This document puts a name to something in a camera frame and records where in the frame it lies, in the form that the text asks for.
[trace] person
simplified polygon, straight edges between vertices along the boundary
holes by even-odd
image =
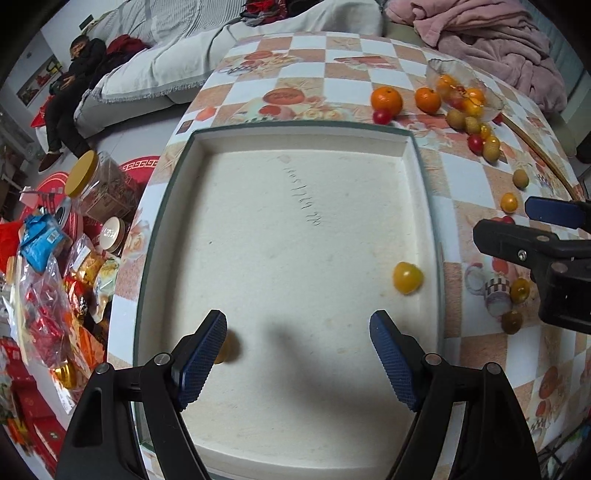
[[[50,168],[62,155],[62,144],[77,158],[90,150],[74,124],[74,112],[88,89],[96,68],[106,55],[106,45],[99,38],[76,37],[70,46],[72,64],[60,78],[56,95],[45,110],[49,152],[41,160],[39,173]]]

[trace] yellow lid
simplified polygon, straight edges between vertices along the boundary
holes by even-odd
[[[95,173],[96,167],[99,164],[99,156],[94,150],[89,150],[82,155],[72,167],[64,193],[68,197],[78,197],[84,191],[86,185]]]

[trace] floor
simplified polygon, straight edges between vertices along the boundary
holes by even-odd
[[[111,125],[90,138],[89,144],[96,151],[109,153],[119,164],[138,157],[160,155],[186,109],[187,105],[174,105],[165,110]],[[76,160],[77,158],[68,151],[52,168],[41,174],[36,171],[38,165],[33,165],[32,169],[35,171],[27,172],[25,185],[36,187],[52,173],[69,172]]]

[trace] red packaging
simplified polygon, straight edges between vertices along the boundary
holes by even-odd
[[[28,330],[43,363],[48,367],[61,363],[56,358],[56,352],[60,352],[65,334],[57,322],[39,311],[35,320],[28,325]]]

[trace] shoe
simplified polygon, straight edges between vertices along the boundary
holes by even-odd
[[[62,152],[58,152],[58,153],[46,153],[45,157],[43,157],[43,159],[41,160],[41,164],[39,165],[39,173],[43,173],[46,170],[49,170],[53,164],[57,161],[58,158],[60,158],[63,155]]]

